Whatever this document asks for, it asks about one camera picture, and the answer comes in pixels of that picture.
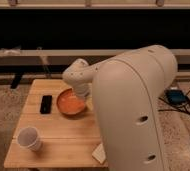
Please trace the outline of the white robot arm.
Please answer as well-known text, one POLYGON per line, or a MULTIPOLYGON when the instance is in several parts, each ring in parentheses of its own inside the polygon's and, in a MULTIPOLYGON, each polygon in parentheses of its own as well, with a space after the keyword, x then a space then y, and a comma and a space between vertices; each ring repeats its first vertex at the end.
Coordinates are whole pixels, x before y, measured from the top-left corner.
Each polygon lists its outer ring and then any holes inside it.
POLYGON ((94 65, 78 59, 63 72, 78 97, 92 96, 110 171, 169 171, 158 97, 176 73, 174 54, 161 45, 94 65))

